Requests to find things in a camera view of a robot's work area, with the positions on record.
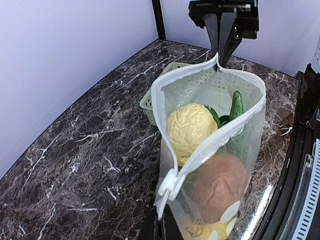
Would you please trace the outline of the green cucumber toy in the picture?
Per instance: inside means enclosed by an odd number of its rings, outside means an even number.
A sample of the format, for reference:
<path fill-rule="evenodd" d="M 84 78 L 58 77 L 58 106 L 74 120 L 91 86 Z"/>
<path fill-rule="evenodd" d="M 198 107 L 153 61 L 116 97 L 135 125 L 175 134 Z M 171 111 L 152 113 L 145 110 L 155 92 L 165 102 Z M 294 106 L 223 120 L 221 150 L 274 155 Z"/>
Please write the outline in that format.
<path fill-rule="evenodd" d="M 222 115 L 219 117 L 217 112 L 212 107 L 209 107 L 208 105 L 205 105 L 204 107 L 209 110 L 213 119 L 217 123 L 218 128 L 225 126 L 244 113 L 242 94 L 237 90 L 232 94 L 232 103 L 229 115 Z"/>

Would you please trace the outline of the cream cauliflower toy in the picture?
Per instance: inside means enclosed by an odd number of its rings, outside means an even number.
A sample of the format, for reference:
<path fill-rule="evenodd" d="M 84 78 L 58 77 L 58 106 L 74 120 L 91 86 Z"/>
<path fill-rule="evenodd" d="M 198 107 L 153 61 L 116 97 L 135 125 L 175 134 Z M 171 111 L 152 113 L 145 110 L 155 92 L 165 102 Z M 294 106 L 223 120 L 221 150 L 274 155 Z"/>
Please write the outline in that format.
<path fill-rule="evenodd" d="M 190 103 L 172 112 L 167 131 L 178 166 L 183 167 L 195 149 L 218 129 L 211 112 L 202 104 Z"/>

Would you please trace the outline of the clear polka dot zip bag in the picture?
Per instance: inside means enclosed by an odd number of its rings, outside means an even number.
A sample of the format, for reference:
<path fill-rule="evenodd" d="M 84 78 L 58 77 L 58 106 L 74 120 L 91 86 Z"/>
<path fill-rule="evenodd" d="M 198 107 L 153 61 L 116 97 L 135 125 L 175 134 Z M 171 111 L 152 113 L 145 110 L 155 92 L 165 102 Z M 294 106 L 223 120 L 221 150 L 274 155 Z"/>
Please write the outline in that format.
<path fill-rule="evenodd" d="M 198 63 L 204 69 L 218 66 L 219 56 Z M 257 75 L 247 72 L 254 85 L 259 89 L 259 102 L 252 111 L 258 114 L 258 120 L 252 125 L 245 124 L 244 113 L 208 136 L 192 153 L 186 164 L 178 166 L 176 154 L 171 146 L 168 130 L 158 128 L 161 135 L 160 170 L 155 206 L 158 219 L 161 220 L 165 206 L 169 206 L 177 226 L 181 232 L 185 221 L 201 217 L 195 202 L 189 196 L 192 183 L 196 179 L 196 170 L 210 157 L 219 154 L 231 154 L 238 157 L 246 171 L 247 186 L 240 200 L 232 204 L 222 215 L 220 222 L 227 223 L 228 235 L 237 220 L 239 208 L 247 191 L 252 171 L 261 148 L 263 128 L 266 115 L 266 87 L 264 81 Z"/>

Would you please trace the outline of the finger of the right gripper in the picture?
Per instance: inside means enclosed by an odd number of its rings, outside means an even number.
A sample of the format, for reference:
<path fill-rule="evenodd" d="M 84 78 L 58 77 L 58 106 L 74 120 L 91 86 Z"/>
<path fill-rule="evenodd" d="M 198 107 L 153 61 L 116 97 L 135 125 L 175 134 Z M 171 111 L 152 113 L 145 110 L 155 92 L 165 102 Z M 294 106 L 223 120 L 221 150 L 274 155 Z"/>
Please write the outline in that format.
<path fill-rule="evenodd" d="M 230 56 L 242 41 L 242 32 L 237 12 L 224 12 L 220 19 L 218 62 L 225 67 Z"/>
<path fill-rule="evenodd" d="M 211 52 L 216 54 L 219 51 L 221 14 L 209 13 L 203 17 L 203 20 L 210 40 Z"/>

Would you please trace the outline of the brown bun toy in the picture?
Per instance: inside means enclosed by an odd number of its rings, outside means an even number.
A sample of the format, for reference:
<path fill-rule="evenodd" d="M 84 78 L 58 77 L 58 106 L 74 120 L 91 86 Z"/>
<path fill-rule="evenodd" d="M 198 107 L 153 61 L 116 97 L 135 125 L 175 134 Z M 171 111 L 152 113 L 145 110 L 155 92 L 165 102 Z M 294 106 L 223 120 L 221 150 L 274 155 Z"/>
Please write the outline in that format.
<path fill-rule="evenodd" d="M 195 173 L 189 197 L 205 223 L 219 222 L 245 192 L 246 169 L 237 156 L 222 153 L 210 157 Z"/>

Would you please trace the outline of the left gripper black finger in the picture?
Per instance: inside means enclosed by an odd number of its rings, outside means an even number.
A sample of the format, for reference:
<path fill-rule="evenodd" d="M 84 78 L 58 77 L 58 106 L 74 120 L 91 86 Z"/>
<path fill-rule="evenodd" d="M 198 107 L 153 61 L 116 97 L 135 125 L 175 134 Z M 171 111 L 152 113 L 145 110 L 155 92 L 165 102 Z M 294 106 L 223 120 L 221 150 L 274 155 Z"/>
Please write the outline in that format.
<path fill-rule="evenodd" d="M 169 206 L 165 206 L 161 220 L 158 220 L 156 207 L 152 207 L 150 240 L 183 240 L 178 224 Z"/>

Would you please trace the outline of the yellow lemon toy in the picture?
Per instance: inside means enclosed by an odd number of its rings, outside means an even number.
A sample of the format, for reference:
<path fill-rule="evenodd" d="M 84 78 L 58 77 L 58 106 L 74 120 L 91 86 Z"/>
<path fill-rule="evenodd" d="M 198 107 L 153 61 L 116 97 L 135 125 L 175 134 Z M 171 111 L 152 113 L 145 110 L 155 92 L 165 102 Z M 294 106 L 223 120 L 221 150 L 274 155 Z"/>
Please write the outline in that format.
<path fill-rule="evenodd" d="M 184 240 L 226 240 L 228 238 L 229 222 L 207 224 L 200 216 L 185 221 L 182 225 L 181 235 Z"/>

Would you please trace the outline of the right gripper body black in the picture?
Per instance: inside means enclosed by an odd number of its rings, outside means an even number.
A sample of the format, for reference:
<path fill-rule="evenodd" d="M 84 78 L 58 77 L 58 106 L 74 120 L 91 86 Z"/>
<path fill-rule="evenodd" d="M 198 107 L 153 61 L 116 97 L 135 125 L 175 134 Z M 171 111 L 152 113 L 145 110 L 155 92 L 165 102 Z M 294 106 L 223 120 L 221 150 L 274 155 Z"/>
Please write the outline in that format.
<path fill-rule="evenodd" d="M 204 16 L 237 11 L 242 37 L 256 39 L 259 31 L 257 0 L 192 0 L 188 5 L 188 15 L 197 27 L 204 28 Z"/>

